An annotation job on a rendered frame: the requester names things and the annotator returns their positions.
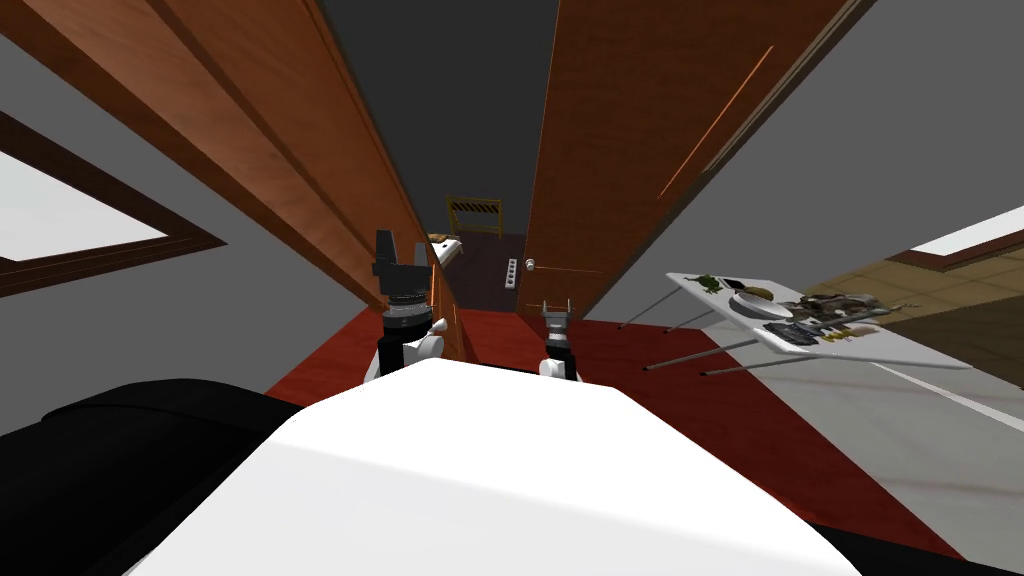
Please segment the brown framed window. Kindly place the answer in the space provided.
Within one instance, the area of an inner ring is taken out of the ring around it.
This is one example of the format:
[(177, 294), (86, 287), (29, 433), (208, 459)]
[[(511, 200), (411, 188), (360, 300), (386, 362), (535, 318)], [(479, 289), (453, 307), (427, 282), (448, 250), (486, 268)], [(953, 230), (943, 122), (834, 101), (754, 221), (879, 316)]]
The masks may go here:
[(937, 272), (1024, 249), (1024, 206), (893, 255), (888, 261)]
[(0, 112), (0, 298), (224, 244)]

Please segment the white furniture piece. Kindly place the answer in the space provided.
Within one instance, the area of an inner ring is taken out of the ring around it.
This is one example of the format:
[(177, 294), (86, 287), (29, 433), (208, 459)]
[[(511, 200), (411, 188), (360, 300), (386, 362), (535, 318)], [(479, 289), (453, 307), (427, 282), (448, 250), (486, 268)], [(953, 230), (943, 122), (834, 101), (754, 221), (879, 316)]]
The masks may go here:
[(431, 233), (428, 235), (428, 239), (441, 268), (445, 268), (457, 255), (463, 252), (463, 243), (458, 236)]

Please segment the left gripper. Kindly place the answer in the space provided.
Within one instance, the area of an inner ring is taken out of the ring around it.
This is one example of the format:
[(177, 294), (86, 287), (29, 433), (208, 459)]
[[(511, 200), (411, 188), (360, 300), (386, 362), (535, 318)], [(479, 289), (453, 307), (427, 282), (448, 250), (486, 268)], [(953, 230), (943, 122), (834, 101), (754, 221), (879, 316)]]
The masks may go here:
[(425, 302), (433, 275), (428, 246), (425, 243), (415, 245), (414, 265), (399, 265), (397, 261), (393, 232), (378, 230), (372, 272), (379, 280), (380, 293), (389, 302)]

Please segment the white table with clutter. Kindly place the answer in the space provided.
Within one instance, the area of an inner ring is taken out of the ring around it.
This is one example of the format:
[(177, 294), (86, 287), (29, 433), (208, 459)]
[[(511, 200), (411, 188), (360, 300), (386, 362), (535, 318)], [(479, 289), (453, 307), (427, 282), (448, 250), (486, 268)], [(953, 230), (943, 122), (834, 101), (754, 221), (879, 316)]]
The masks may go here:
[(620, 326), (638, 320), (644, 314), (671, 296), (683, 292), (696, 298), (708, 307), (738, 327), (744, 334), (744, 341), (698, 352), (688, 356), (645, 366), (645, 371), (689, 362), (698, 358), (724, 353), (729, 349), (762, 344), (780, 360), (761, 363), (770, 367), (808, 360), (827, 359), (874, 364), (927, 367), (947, 370), (967, 370), (971, 366), (936, 349), (904, 338), (877, 324), (879, 317), (901, 308), (883, 306), (864, 295), (842, 295), (837, 299), (855, 302), (861, 310), (853, 314), (835, 311), (834, 319), (817, 321), (812, 315), (801, 319), (794, 308), (771, 299), (761, 298), (743, 290), (728, 290), (726, 279), (716, 279), (719, 288), (711, 291), (705, 282), (691, 274), (669, 273), (666, 276), (674, 289), (655, 300), (643, 311), (635, 314)]

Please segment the brown wooden door leaf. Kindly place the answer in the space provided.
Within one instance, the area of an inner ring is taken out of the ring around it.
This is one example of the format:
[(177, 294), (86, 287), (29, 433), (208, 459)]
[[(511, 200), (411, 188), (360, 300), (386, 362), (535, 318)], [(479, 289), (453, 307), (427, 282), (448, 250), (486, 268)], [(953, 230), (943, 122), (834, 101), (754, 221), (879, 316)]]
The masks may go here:
[(858, 0), (560, 0), (518, 311), (595, 307)]

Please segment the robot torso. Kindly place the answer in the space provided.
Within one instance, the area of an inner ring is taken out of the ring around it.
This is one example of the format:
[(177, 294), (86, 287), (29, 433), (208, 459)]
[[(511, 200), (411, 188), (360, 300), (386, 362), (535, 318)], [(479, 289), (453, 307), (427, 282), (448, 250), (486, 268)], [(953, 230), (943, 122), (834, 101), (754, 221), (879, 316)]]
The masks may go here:
[(861, 576), (620, 390), (431, 359), (299, 411), (132, 576)]

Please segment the yellow black striped barrier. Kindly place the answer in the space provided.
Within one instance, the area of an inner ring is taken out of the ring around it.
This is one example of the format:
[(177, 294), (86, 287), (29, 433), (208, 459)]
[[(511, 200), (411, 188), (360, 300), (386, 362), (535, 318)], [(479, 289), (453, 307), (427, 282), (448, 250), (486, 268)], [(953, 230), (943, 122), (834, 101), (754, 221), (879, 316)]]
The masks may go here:
[[(447, 196), (446, 207), (449, 224), (453, 236), (458, 236), (463, 230), (495, 234), (499, 238), (503, 236), (503, 205), (501, 199)], [(495, 216), (496, 224), (464, 224), (459, 219), (461, 213)]]

